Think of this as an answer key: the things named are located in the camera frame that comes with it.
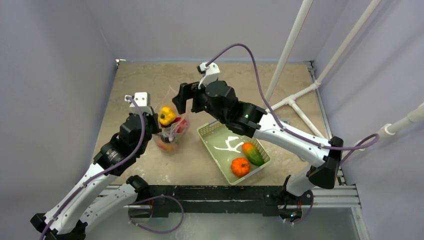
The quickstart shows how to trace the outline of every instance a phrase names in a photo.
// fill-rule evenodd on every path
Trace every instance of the green plastic basket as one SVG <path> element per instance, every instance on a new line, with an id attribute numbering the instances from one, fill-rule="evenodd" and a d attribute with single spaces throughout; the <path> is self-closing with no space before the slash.
<path id="1" fill-rule="evenodd" d="M 237 185 L 271 163 L 270 156 L 257 139 L 237 135 L 217 120 L 200 126 L 197 133 L 230 185 Z M 236 158 L 246 157 L 242 151 L 242 142 L 255 145 L 265 163 L 261 166 L 250 164 L 250 172 L 243 177 L 238 177 L 232 173 L 231 163 Z"/>

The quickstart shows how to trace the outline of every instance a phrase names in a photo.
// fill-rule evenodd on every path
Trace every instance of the wall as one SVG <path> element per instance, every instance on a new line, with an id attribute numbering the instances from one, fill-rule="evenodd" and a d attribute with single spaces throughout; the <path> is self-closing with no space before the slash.
<path id="1" fill-rule="evenodd" d="M 320 73 L 369 4 L 350 0 L 316 59 Z M 384 0 L 320 88 L 333 134 L 351 146 L 424 102 L 424 1 Z M 424 124 L 346 162 L 373 240 L 422 239 Z"/>
<path id="2" fill-rule="evenodd" d="M 30 224 L 87 169 L 115 59 L 83 1 L 0 2 L 0 232 Z"/>
<path id="3" fill-rule="evenodd" d="M 87 0 L 117 58 L 146 62 L 201 62 L 241 42 L 260 62 L 276 62 L 301 0 Z M 318 0 L 289 61 L 314 60 L 347 0 Z M 221 61 L 249 61 L 242 48 Z"/>

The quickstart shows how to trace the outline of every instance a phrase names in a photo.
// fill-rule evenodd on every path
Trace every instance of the yellow bell pepper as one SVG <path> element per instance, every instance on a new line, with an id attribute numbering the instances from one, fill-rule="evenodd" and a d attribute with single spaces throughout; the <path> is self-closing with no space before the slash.
<path id="1" fill-rule="evenodd" d="M 168 106 L 162 107 L 159 112 L 159 122 L 164 126 L 170 125 L 177 118 L 177 114 Z"/>

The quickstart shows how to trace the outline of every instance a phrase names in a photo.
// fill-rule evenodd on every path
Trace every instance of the floor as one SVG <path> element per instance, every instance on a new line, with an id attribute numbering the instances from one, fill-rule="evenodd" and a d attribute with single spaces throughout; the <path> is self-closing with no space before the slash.
<path id="1" fill-rule="evenodd" d="M 124 102 L 125 95 L 148 92 L 154 107 L 164 97 L 169 87 L 178 90 L 181 83 L 199 81 L 201 76 L 196 66 L 191 63 L 121 63 L 116 73 L 94 154 L 110 140 L 114 133 L 119 131 L 120 125 L 128 116 L 129 105 Z M 221 63 L 219 68 L 221 71 L 219 79 L 226 81 L 235 89 L 239 100 L 262 105 L 251 64 Z M 271 81 L 275 68 L 276 64 L 258 64 L 264 91 Z M 305 64 L 286 65 L 270 100 L 271 105 L 310 84 L 311 76 Z M 315 93 L 309 92 L 296 102 L 319 131 L 325 135 L 324 122 Z M 275 112 L 281 119 L 289 120 L 290 125 L 312 134 L 291 107 L 284 106 Z M 139 175 L 152 185 L 228 185 L 197 133 L 199 126 L 210 122 L 213 118 L 205 112 L 191 113 L 188 117 L 191 125 L 175 152 L 164 153 L 151 141 L 145 154 L 113 184 L 121 185 L 128 177 Z M 287 175 L 294 174 L 307 165 L 285 149 L 263 141 L 262 145 L 270 155 L 272 163 L 242 181 L 240 185 L 282 185 Z"/>

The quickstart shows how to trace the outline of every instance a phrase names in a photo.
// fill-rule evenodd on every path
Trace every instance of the orange pumpkin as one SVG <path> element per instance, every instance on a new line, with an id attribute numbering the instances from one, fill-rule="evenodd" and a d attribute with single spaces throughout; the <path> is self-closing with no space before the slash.
<path id="1" fill-rule="evenodd" d="M 251 170 L 249 161 L 244 157 L 238 157 L 231 163 L 231 171 L 234 175 L 241 178 L 248 174 Z"/>

